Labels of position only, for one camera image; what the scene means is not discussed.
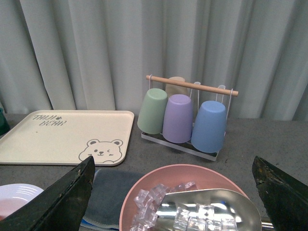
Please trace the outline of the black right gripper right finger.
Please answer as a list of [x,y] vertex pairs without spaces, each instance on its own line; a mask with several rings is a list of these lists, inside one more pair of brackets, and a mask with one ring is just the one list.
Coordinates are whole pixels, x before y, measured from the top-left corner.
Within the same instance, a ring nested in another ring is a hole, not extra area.
[[259,197],[276,231],[308,229],[308,186],[256,156],[252,173]]

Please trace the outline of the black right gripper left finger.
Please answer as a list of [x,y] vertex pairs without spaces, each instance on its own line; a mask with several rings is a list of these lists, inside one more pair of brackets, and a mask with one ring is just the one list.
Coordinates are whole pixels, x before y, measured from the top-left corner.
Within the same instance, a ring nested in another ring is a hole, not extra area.
[[2,231],[78,231],[91,196],[92,156],[0,222]]

